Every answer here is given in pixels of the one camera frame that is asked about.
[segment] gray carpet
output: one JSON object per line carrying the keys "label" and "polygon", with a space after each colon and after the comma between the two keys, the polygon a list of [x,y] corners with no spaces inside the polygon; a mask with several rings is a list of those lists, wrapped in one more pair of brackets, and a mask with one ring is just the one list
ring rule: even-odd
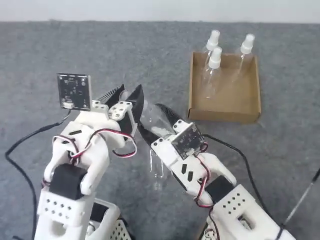
{"label": "gray carpet", "polygon": [[[197,122],[203,133],[234,144],[247,155],[256,184],[277,221],[283,221],[320,167],[320,25],[188,22],[0,23],[0,154],[22,136],[56,122],[55,73],[92,77],[98,97],[125,83],[143,84],[145,96],[186,116],[189,61],[212,29],[228,52],[246,33],[256,34],[262,115],[257,124]],[[33,137],[12,157],[40,192],[51,159],[51,138],[63,126]],[[245,165],[235,152],[209,142],[252,194]],[[208,212],[199,209],[174,178],[161,193],[147,181],[147,161],[112,158],[97,196],[117,204],[138,240],[195,239]],[[4,157],[0,164],[0,239],[30,239],[30,190]],[[318,240],[320,184],[311,191],[288,229],[298,239]]]}

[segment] white wall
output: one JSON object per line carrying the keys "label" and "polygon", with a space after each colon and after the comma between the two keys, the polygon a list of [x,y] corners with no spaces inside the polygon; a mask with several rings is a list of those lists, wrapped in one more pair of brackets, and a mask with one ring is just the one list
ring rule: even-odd
{"label": "white wall", "polygon": [[320,0],[0,0],[0,21],[320,23]]}

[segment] cardboard box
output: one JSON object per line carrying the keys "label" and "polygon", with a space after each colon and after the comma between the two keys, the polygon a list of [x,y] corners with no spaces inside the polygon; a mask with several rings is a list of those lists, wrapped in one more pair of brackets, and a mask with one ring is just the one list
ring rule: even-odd
{"label": "cardboard box", "polygon": [[191,120],[254,123],[261,114],[258,62],[255,56],[248,71],[232,84],[235,76],[233,68],[236,56],[221,56],[220,90],[212,98],[202,94],[201,77],[206,56],[194,52],[190,65],[189,108],[187,116]]}

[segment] wire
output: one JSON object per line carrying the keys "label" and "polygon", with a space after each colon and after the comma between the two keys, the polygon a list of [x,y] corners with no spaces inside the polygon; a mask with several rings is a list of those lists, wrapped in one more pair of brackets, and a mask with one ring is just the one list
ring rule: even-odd
{"label": "wire", "polygon": [[[54,142],[56,139],[61,139],[61,140],[64,140],[64,141],[67,141],[68,143],[70,143],[73,148],[74,148],[74,151],[75,151],[75,155],[77,155],[79,153],[79,148],[78,146],[75,144],[75,141],[72,141],[71,138],[67,137],[67,136],[63,136],[63,135],[55,135],[53,138],[52,138],[52,146],[54,145]],[[75,163],[76,165],[79,164],[80,162],[80,155],[79,156],[75,156],[75,155],[72,155],[72,153],[70,153],[70,156],[71,156],[71,163],[74,162],[75,160]]]}
{"label": "wire", "polygon": [[212,207],[209,211],[209,218],[210,220],[212,221],[213,225],[214,225],[214,228],[215,228],[215,233],[216,233],[216,240],[220,240],[220,234],[219,234],[219,230],[218,230],[218,226],[216,224],[216,222],[214,221],[214,219],[212,218],[211,214],[212,214],[212,211],[214,210],[214,207]]}
{"label": "wire", "polygon": [[120,135],[124,138],[128,138],[132,141],[133,145],[134,145],[134,151],[133,152],[130,152],[130,153],[126,153],[126,154],[119,154],[119,153],[116,153],[116,151],[112,151],[116,156],[118,156],[119,158],[130,158],[134,155],[136,155],[137,151],[138,151],[138,147],[137,147],[137,143],[134,139],[133,136],[131,136],[130,134],[126,134],[122,131],[118,131],[118,130],[114,130],[114,129],[111,129],[111,128],[101,128],[101,129],[98,129],[96,130],[89,138],[87,144],[85,145],[85,148],[79,152],[77,152],[77,154],[75,155],[72,155],[71,157],[72,158],[79,158],[85,151],[87,151],[89,149],[89,147],[92,145],[91,143],[91,140],[92,138],[97,135],[97,134],[101,134],[101,133],[113,133],[113,134],[116,134],[116,135]]}
{"label": "wire", "polygon": [[196,205],[198,207],[209,209],[209,208],[212,208],[212,205],[200,204],[199,203],[199,198],[201,197],[202,193],[204,192],[207,182],[211,179],[211,172],[210,172],[208,166],[199,158],[198,155],[194,154],[194,157],[199,160],[200,164],[204,167],[204,169],[206,171],[206,176],[202,178],[202,182],[200,184],[199,192],[198,192],[197,196],[194,198],[194,201],[195,201],[195,203],[196,203]]}
{"label": "wire", "polygon": [[225,145],[226,147],[228,147],[228,148],[236,151],[237,153],[239,153],[239,154],[241,155],[241,157],[242,157],[243,160],[244,160],[245,167],[246,167],[246,171],[247,171],[247,173],[248,173],[249,180],[250,180],[250,182],[251,182],[251,185],[252,185],[252,187],[253,187],[253,190],[254,190],[254,192],[255,192],[256,197],[258,198],[258,200],[259,200],[259,202],[260,202],[263,210],[266,212],[266,214],[268,214],[268,215],[270,216],[270,218],[274,219],[274,218],[272,217],[272,215],[270,214],[270,212],[268,211],[267,206],[265,205],[265,202],[263,201],[263,199],[262,199],[262,197],[261,197],[261,195],[260,195],[260,193],[259,193],[259,191],[258,191],[258,188],[257,188],[257,186],[256,186],[255,180],[254,180],[254,178],[253,178],[253,176],[252,176],[251,169],[250,169],[250,165],[249,165],[249,162],[248,162],[248,159],[247,159],[246,155],[244,155],[244,153],[243,153],[242,151],[240,151],[238,148],[236,148],[235,146],[233,146],[233,145],[231,145],[231,144],[229,144],[229,143],[226,143],[225,141],[222,141],[222,140],[220,140],[220,139],[218,139],[218,138],[216,138],[216,137],[214,137],[214,136],[211,136],[211,135],[209,135],[209,134],[203,134],[203,136],[204,136],[205,138],[209,138],[209,139],[211,139],[211,140],[214,140],[214,141],[216,141],[216,142],[218,142],[218,143],[220,143],[220,144],[222,144],[222,145]]}
{"label": "wire", "polygon": [[[34,135],[38,134],[38,133],[42,133],[45,132],[49,129],[52,129],[56,126],[61,125],[70,115],[71,110],[68,111],[67,115],[59,122],[47,125],[47,126],[43,126],[41,128],[39,128],[38,130],[28,134],[27,136],[24,136],[23,138],[21,138],[20,140],[18,140],[15,144],[13,144],[4,154],[5,159],[13,166],[15,167],[16,170],[18,170],[19,173],[21,173],[21,175],[24,177],[25,181],[27,182],[27,184],[30,187],[31,190],[31,194],[32,194],[32,205],[33,205],[33,219],[32,219],[32,235],[31,235],[31,239],[33,240],[35,238],[36,235],[36,227],[37,227],[37,195],[36,195],[36,190],[35,187],[31,181],[31,179],[29,178],[29,176],[27,175],[27,173],[22,169],[22,167],[20,167],[15,161],[13,161],[10,158],[10,154],[20,145],[22,144],[24,141],[28,140],[29,138],[33,137]],[[19,238],[18,236],[13,236],[13,239],[16,240],[21,240],[21,238]]]}
{"label": "wire", "polygon": [[315,173],[315,175],[313,176],[309,186],[305,189],[304,193],[302,194],[302,196],[300,197],[299,201],[297,202],[297,204],[294,206],[294,208],[291,210],[290,214],[288,215],[288,217],[285,219],[284,223],[282,223],[280,225],[280,230],[276,236],[275,240],[279,240],[283,231],[285,230],[285,227],[287,225],[287,223],[291,220],[291,218],[293,217],[293,215],[296,213],[296,211],[298,210],[298,208],[300,207],[300,205],[302,204],[302,202],[306,199],[309,191],[311,190],[311,188],[313,187],[313,185],[316,183],[316,181],[318,180],[320,176],[320,168],[318,169],[318,171]]}

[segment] black cable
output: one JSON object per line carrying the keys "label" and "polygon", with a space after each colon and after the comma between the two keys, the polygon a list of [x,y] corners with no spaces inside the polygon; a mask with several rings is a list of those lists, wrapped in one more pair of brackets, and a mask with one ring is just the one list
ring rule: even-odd
{"label": "black cable", "polygon": [[[68,114],[62,119],[62,121],[59,121],[59,122],[56,122],[54,124],[50,124],[50,125],[47,125],[47,126],[43,126],[41,128],[39,128],[38,130],[28,134],[27,136],[24,136],[23,138],[21,138],[20,140],[18,140],[15,144],[13,144],[9,149],[8,151],[5,152],[4,156],[5,156],[5,159],[12,165],[15,167],[15,169],[17,169],[21,175],[24,177],[25,181],[28,183],[30,189],[31,189],[31,193],[32,193],[32,205],[33,205],[33,220],[32,220],[32,240],[35,238],[35,235],[36,235],[36,227],[37,227],[37,195],[36,195],[36,190],[35,190],[35,187],[31,181],[31,179],[29,178],[29,176],[27,175],[27,173],[15,162],[13,161],[11,158],[10,158],[10,154],[20,145],[22,144],[25,140],[33,137],[34,135],[38,134],[38,133],[42,133],[42,132],[45,132],[49,129],[52,129],[56,126],[59,126],[61,125],[66,119],[67,117],[69,116],[71,110],[69,110]],[[13,239],[16,239],[16,240],[21,240],[20,237],[18,236],[13,236],[12,237]]]}
{"label": "black cable", "polygon": [[218,142],[218,143],[220,143],[222,145],[225,145],[226,147],[238,152],[241,155],[241,157],[244,160],[245,167],[246,167],[246,170],[247,170],[247,173],[248,173],[248,176],[249,176],[249,180],[251,182],[251,185],[253,187],[255,195],[258,198],[259,202],[261,203],[261,206],[262,206],[263,210],[266,212],[266,214],[268,214],[270,216],[270,218],[273,219],[272,215],[268,211],[267,206],[265,205],[265,202],[263,201],[263,199],[262,199],[262,197],[261,197],[261,195],[260,195],[260,193],[258,191],[258,188],[257,188],[257,186],[255,184],[255,181],[254,181],[254,178],[252,176],[252,173],[251,173],[251,170],[250,170],[250,165],[249,165],[249,162],[248,162],[248,159],[247,159],[246,155],[244,155],[244,153],[242,151],[240,151],[238,148],[236,148],[235,146],[232,146],[231,144],[226,143],[226,142],[224,142],[224,141],[222,141],[222,140],[220,140],[220,139],[218,139],[218,138],[216,138],[214,136],[211,136],[209,134],[203,134],[203,136],[206,137],[206,138],[209,138],[211,140],[214,140],[214,141],[216,141],[216,142]]}
{"label": "black cable", "polygon": [[310,189],[313,187],[313,185],[315,184],[315,182],[318,180],[320,176],[320,168],[318,169],[318,171],[316,171],[315,175],[313,176],[309,186],[305,189],[304,193],[302,194],[302,196],[300,197],[299,201],[297,202],[297,204],[294,206],[294,208],[291,210],[289,216],[286,218],[286,220],[284,221],[284,223],[282,223],[280,225],[280,230],[276,236],[275,240],[279,240],[283,231],[285,230],[285,227],[287,225],[287,223],[290,221],[290,219],[293,217],[293,215],[296,213],[296,211],[298,210],[298,208],[300,207],[301,203],[305,200],[305,198],[307,197]]}

